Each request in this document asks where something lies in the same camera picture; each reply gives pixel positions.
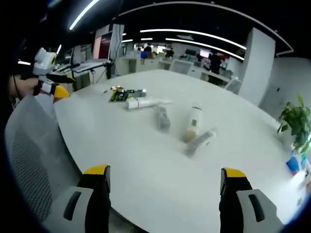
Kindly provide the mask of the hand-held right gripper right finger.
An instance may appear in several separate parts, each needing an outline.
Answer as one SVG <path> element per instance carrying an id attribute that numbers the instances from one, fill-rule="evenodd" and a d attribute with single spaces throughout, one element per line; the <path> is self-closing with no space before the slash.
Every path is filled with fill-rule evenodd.
<path id="1" fill-rule="evenodd" d="M 240 170 L 221 169 L 220 196 L 222 233 L 278 233 L 284 226 L 277 207 Z"/>

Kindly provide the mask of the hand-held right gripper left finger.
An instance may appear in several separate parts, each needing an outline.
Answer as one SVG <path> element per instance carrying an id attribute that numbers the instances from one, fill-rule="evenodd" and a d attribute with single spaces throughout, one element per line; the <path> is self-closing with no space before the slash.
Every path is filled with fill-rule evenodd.
<path id="1" fill-rule="evenodd" d="M 76 186 L 70 186 L 52 202 L 43 225 L 50 233 L 107 233 L 109 194 L 110 166 L 91 167 Z"/>

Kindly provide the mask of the person's left hand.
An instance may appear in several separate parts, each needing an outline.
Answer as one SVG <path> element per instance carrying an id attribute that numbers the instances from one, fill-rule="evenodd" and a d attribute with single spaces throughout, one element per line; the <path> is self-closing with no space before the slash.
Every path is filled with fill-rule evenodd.
<path id="1" fill-rule="evenodd" d="M 17 97 L 21 99 L 27 95 L 34 95 L 38 83 L 38 78 L 29 78 L 26 80 L 14 79 L 14 87 Z"/>

